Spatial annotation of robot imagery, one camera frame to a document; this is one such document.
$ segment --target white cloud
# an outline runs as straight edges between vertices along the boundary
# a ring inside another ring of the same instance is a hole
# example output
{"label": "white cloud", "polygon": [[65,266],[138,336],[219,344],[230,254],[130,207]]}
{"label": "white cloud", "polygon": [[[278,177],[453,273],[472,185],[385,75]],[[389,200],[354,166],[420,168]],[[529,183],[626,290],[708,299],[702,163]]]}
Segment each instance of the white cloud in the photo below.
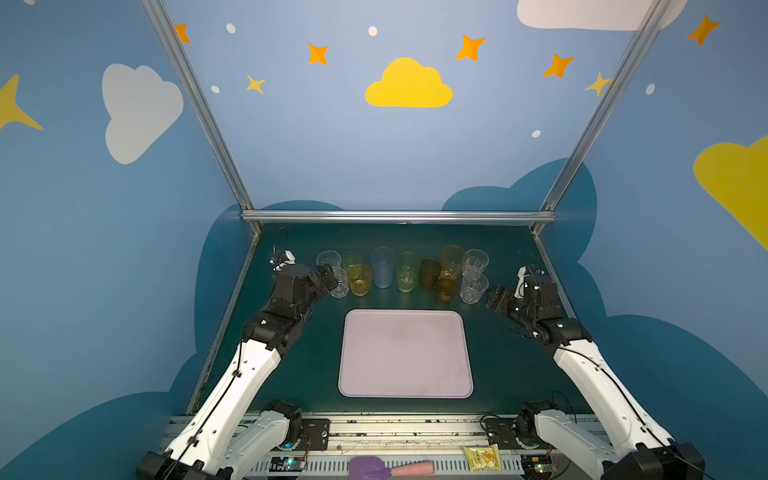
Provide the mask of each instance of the white cloud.
{"label": "white cloud", "polygon": [[[661,27],[674,21],[687,0],[672,0]],[[533,28],[637,30],[653,0],[520,0],[518,18]]]}
{"label": "white cloud", "polygon": [[142,65],[136,70],[112,64],[101,79],[107,125],[107,149],[121,164],[135,162],[179,118],[184,98],[176,84],[163,81]]}

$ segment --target pink tray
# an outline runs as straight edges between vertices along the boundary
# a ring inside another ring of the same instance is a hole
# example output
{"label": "pink tray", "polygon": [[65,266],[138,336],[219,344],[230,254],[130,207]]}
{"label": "pink tray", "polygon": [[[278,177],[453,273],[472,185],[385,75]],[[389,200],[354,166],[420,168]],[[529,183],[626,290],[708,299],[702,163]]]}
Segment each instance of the pink tray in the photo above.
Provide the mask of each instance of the pink tray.
{"label": "pink tray", "polygon": [[465,399],[472,394],[462,316],[451,310],[346,314],[339,391],[348,397]]}

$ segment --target yellow cloud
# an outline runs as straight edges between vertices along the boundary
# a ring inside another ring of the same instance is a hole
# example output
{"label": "yellow cloud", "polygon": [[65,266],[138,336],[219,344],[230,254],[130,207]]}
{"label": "yellow cloud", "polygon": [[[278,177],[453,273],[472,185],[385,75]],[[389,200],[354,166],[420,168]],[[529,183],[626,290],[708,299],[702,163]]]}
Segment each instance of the yellow cloud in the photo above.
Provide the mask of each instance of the yellow cloud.
{"label": "yellow cloud", "polygon": [[712,145],[697,157],[694,175],[768,249],[768,137],[749,147]]}
{"label": "yellow cloud", "polygon": [[387,65],[382,80],[366,89],[366,100],[376,107],[442,107],[451,98],[453,90],[442,83],[439,72],[413,58]]}

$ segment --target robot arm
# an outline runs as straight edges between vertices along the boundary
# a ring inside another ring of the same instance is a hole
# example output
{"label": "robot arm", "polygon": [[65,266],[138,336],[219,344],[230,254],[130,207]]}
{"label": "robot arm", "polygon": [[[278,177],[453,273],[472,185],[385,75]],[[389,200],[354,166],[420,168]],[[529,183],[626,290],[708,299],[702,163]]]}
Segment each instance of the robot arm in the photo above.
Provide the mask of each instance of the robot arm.
{"label": "robot arm", "polygon": [[557,285],[534,267],[518,272],[514,292],[497,286],[488,307],[526,328],[568,374],[603,425],[608,445],[572,422],[550,402],[526,403],[515,420],[523,448],[554,445],[592,479],[700,480],[704,460],[677,444],[629,393],[576,320],[563,318]]}
{"label": "robot arm", "polygon": [[281,402],[268,406],[232,440],[253,397],[301,335],[312,305],[339,284],[330,266],[312,271],[294,260],[290,251],[275,252],[272,294],[243,329],[227,371],[164,455],[145,455],[138,480],[240,480],[269,450],[278,445],[289,449],[298,441],[300,410]]}

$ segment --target purple spatula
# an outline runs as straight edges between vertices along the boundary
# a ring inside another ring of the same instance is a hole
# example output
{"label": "purple spatula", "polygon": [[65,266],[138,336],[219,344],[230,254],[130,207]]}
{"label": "purple spatula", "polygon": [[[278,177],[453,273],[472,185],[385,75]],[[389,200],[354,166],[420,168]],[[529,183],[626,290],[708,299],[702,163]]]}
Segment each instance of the purple spatula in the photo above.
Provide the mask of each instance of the purple spatula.
{"label": "purple spatula", "polygon": [[389,477],[432,475],[432,462],[413,463],[402,467],[387,468],[378,457],[355,457],[349,461],[349,480],[386,480]]}

